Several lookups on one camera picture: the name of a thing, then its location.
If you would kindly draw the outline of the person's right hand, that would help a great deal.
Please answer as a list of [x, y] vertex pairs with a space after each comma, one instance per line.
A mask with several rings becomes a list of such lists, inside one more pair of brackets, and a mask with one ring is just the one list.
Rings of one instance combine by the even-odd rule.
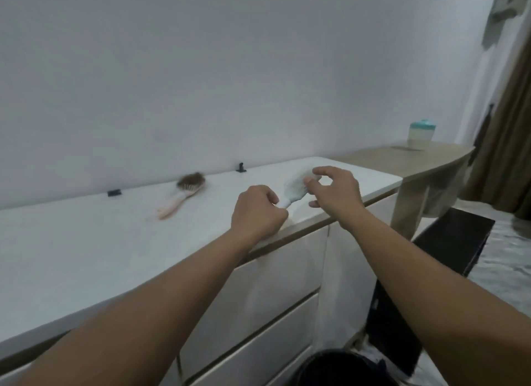
[[327, 196], [315, 197], [309, 206], [321, 208], [354, 235], [354, 226], [365, 210], [358, 181], [351, 172], [332, 166], [316, 167], [313, 173], [330, 178], [332, 190]]

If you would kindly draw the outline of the person's left hand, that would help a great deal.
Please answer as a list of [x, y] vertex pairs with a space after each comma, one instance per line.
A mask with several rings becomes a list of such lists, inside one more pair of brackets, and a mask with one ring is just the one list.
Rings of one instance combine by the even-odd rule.
[[229, 232], [244, 244], [253, 249], [259, 242], [275, 235], [288, 219], [287, 217], [258, 217], [245, 212], [245, 191], [235, 204]]

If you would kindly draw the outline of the white hairbrush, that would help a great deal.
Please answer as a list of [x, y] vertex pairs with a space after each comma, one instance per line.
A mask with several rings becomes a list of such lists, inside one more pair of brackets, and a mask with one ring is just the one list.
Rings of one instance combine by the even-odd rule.
[[313, 169], [305, 169], [297, 173], [292, 177], [285, 185], [283, 195], [279, 198], [276, 207], [278, 208], [289, 208], [293, 203], [298, 202], [303, 199], [303, 197], [308, 193], [308, 189], [305, 185], [306, 178], [312, 178], [316, 181], [321, 179], [321, 175], [315, 175]]

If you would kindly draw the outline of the person's left forearm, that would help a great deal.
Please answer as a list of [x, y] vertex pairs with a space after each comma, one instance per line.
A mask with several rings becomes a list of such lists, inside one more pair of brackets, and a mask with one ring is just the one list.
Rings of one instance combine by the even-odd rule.
[[264, 230], [232, 227], [69, 332], [14, 386], [157, 386]]

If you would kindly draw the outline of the person's right forearm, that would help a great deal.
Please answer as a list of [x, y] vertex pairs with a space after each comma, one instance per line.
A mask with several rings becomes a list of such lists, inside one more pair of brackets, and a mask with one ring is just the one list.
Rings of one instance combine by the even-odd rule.
[[448, 386], [531, 386], [531, 318], [364, 210], [356, 242]]

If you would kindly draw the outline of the pink hairbrush with hair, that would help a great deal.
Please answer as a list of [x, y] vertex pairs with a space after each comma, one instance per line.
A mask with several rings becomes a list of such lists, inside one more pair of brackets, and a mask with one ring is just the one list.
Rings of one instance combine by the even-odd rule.
[[206, 178], [203, 173], [195, 172], [193, 174], [185, 175], [181, 177], [177, 183], [176, 188], [178, 190], [176, 198], [168, 206], [158, 210], [158, 220], [166, 220], [175, 214], [181, 205], [190, 197], [196, 195], [200, 190], [204, 188], [206, 184]]

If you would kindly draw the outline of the beige wooden side table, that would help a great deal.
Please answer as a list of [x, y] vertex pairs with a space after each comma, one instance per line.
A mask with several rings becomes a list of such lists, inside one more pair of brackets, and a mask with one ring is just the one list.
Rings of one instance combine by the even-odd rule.
[[422, 219], [437, 219], [455, 204], [474, 150], [471, 146], [432, 142], [426, 150], [394, 145], [331, 159], [402, 178], [390, 226], [411, 241]]

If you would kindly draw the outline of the clear jar with teal lid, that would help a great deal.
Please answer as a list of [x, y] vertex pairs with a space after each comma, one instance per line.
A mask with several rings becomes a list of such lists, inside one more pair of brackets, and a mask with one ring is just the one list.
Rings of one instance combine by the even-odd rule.
[[433, 139], [436, 124], [423, 119], [414, 121], [409, 126], [407, 147], [412, 150], [426, 150]]

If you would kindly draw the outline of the black box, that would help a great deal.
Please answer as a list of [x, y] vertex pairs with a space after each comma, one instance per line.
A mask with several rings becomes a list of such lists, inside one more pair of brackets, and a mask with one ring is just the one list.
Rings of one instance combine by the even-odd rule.
[[388, 239], [367, 239], [364, 253], [380, 280], [368, 315], [369, 342], [406, 375], [412, 375], [421, 351], [451, 383], [483, 380], [500, 336], [484, 318], [509, 317], [499, 298], [467, 278], [495, 221], [450, 208], [421, 240], [408, 242], [381, 222], [368, 218]]

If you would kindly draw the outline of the white drawer cabinet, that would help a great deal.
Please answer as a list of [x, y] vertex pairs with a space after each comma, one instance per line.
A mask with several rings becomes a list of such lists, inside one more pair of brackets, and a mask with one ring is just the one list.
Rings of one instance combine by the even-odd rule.
[[[252, 185], [282, 197], [317, 166], [350, 171], [364, 202], [390, 208], [402, 177], [321, 157], [206, 176], [205, 188], [167, 220], [173, 182], [0, 210], [0, 386], [12, 386], [65, 333], [182, 261], [230, 225]], [[230, 276], [160, 386], [284, 386], [315, 346], [329, 235], [338, 226], [306, 195], [277, 235]]]

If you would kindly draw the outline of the black round bin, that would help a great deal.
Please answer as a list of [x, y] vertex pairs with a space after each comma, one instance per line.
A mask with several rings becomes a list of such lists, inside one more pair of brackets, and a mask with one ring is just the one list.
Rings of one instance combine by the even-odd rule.
[[318, 351], [307, 358], [287, 386], [400, 386], [386, 363], [346, 349]]

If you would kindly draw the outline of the brown curtain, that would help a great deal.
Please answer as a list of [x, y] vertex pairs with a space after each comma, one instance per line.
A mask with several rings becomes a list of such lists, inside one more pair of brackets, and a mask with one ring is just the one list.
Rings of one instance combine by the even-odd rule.
[[531, 220], [531, 31], [459, 198]]

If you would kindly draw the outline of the grey patterned rug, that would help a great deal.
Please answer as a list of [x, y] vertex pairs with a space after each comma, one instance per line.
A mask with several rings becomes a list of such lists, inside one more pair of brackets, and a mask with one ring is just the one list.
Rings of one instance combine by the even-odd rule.
[[454, 208], [495, 221], [469, 279], [531, 317], [531, 221], [481, 202], [458, 200]]

